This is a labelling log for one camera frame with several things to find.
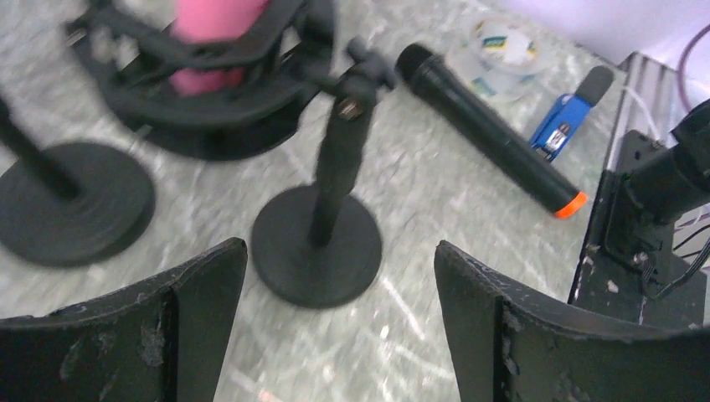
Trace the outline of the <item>black round-base clip stand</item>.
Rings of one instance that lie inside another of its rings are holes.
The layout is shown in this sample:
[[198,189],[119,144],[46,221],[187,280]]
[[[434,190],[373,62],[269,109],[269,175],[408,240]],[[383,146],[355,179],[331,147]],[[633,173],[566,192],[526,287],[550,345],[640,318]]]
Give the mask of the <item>black round-base clip stand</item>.
[[1,143],[17,161],[1,176],[1,244],[43,266],[111,258],[150,224],[156,191],[129,154],[98,142],[40,149],[1,103]]

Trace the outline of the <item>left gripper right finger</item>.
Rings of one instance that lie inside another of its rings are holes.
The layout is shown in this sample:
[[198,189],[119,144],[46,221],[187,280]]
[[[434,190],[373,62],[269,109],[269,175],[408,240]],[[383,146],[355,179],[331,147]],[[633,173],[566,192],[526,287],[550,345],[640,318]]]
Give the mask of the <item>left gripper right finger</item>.
[[643,326],[554,299],[447,241],[434,272],[464,401],[706,401],[709,330]]

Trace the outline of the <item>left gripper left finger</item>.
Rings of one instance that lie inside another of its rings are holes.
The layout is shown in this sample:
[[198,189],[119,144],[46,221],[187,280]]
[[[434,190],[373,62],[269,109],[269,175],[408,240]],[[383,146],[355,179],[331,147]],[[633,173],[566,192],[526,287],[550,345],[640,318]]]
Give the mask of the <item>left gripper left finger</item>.
[[247,259],[230,238],[104,296],[2,320],[2,400],[212,400]]

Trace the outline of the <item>black microphone orange end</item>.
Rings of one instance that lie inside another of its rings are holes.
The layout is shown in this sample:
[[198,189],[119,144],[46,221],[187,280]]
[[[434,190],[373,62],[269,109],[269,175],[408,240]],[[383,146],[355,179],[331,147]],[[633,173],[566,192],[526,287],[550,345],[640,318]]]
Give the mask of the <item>black microphone orange end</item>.
[[397,58],[396,69],[415,96],[553,216],[567,219],[587,202],[584,192],[466,88],[439,54],[422,44],[410,44]]

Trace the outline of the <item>black round-base shock-mount stand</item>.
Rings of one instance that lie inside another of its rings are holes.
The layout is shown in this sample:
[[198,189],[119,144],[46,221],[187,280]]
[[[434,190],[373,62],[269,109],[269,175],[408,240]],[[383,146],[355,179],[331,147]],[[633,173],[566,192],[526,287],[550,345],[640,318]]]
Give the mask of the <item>black round-base shock-mount stand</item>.
[[300,307],[338,307],[372,285],[383,241],[352,190],[378,91],[393,89],[397,77],[359,38],[346,48],[351,67],[331,75],[333,2],[271,1],[240,37],[190,44],[112,1],[90,1],[64,33],[121,123],[148,127],[149,142],[184,156],[228,161],[268,152],[296,133],[316,95],[328,94],[314,180],[259,212],[252,259],[265,285]]

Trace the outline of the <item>pink microphone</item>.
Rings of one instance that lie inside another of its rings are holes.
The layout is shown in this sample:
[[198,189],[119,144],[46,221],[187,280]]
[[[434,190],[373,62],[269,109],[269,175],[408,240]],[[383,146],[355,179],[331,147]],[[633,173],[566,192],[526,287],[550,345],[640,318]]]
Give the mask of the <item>pink microphone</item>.
[[[175,2],[172,34],[192,43],[237,39],[252,27],[268,4],[266,0],[179,0]],[[171,83],[179,95],[199,95],[236,87],[243,77],[242,69],[187,69],[176,72]]]

